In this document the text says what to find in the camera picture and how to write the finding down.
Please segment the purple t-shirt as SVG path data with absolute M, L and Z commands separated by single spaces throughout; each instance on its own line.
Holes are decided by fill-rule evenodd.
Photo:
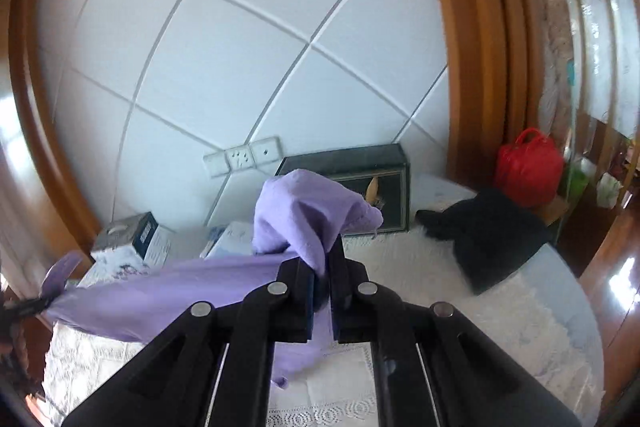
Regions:
M 297 169 L 265 182 L 254 213 L 254 255 L 191 260 L 149 275 L 63 291 L 52 321 L 120 341 L 150 343 L 188 306 L 238 303 L 273 282 L 282 262 L 300 258 L 326 281 L 326 254 L 344 234 L 370 233 L 378 208 L 320 174 Z

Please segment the white lace tablecloth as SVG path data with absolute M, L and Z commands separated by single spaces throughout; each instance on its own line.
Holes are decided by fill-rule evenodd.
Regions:
M 375 284 L 337 229 L 267 227 L 257 253 L 73 288 L 56 321 L 143 350 L 71 426 L 262 426 L 282 349 L 328 334 L 372 351 L 383 426 L 575 426 L 578 417 L 449 303 Z

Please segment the white cookware set box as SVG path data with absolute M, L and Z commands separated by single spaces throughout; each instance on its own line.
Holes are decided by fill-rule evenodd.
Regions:
M 107 225 L 96 238 L 91 257 L 113 269 L 161 268 L 169 253 L 170 236 L 152 212 L 140 213 Z

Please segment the black knit garment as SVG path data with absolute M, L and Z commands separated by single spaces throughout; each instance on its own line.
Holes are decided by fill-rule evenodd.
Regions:
M 431 239 L 454 243 L 454 259 L 476 295 L 510 277 L 551 241 L 544 221 L 496 190 L 442 211 L 420 209 L 416 223 Z

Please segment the white flat paper box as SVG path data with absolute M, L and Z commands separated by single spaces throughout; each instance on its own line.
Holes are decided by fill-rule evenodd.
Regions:
M 225 227 L 211 228 L 200 257 L 253 256 L 253 235 L 253 225 L 243 221 L 232 221 Z

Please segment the red plastic bag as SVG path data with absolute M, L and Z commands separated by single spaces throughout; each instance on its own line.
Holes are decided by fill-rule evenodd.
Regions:
M 549 135 L 525 129 L 498 150 L 494 187 L 523 208 L 549 204 L 560 185 L 563 157 Z

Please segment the white wall socket panel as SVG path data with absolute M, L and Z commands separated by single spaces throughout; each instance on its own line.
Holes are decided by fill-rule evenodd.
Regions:
M 277 164 L 282 159 L 280 140 L 273 136 L 207 154 L 203 157 L 203 162 L 208 175 L 219 178 L 234 172 Z

